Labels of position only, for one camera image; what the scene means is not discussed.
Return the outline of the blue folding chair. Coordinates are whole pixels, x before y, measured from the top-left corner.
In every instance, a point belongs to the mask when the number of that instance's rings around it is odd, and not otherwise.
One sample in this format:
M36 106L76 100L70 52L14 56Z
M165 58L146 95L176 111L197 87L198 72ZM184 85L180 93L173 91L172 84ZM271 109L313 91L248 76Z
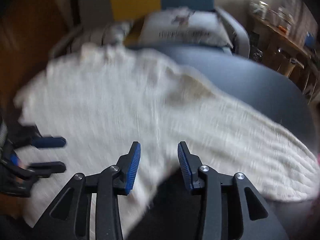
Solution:
M315 47L315 44L316 44L316 40L315 40L314 36L311 33L307 32L304 46L309 49L312 49Z

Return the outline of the multicolour sofa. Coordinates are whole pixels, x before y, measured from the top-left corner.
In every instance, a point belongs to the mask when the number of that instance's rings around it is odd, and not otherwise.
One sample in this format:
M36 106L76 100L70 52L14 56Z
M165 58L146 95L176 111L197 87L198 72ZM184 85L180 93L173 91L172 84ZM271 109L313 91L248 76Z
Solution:
M250 47L244 27L229 13L214 5L214 0L69 0L74 29L58 42L49 56L66 54L67 46L79 33L102 27L113 21L137 20L145 15L174 7L188 7L199 11L214 11L233 41L233 53L248 58Z

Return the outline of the wooden side table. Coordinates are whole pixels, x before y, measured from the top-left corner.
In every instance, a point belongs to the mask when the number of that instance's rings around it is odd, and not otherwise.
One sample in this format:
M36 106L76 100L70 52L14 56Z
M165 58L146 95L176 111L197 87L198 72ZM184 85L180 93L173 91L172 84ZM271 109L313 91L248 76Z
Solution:
M290 79L308 103L319 100L319 71L311 60L311 54L266 20L249 13L248 31L259 28L267 32L266 42L261 48L261 63Z

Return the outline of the triangle pattern pillow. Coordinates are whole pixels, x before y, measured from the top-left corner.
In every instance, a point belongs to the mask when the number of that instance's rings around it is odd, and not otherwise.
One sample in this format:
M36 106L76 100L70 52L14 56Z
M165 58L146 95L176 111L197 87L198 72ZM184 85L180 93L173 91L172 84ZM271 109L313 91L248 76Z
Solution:
M73 38L69 45L70 52L79 51L85 43L93 43L100 47L108 44L123 43L132 27L132 21L121 21L108 23L101 28L83 31Z

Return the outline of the grey deer print pillow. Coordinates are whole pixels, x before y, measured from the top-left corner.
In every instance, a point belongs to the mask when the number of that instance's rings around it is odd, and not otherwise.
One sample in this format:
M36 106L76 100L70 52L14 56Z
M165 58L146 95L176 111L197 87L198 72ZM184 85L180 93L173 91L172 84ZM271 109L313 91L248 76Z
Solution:
M182 42L233 48L219 15L180 7L146 16L139 36L141 44Z

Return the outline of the cream knitted sweater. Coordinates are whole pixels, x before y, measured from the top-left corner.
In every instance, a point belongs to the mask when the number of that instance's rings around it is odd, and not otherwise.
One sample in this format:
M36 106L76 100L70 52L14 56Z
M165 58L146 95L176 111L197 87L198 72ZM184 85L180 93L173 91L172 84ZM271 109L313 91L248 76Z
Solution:
M264 197L291 203L318 196L314 126L297 87L237 56L194 49L183 59L86 44L49 62L17 93L23 124L67 140L62 149L19 152L25 162L60 160L67 167L35 185L23 214L29 225L73 174L101 172L133 141L142 153L133 191L120 200L125 235L178 167L180 141L218 172L243 172Z

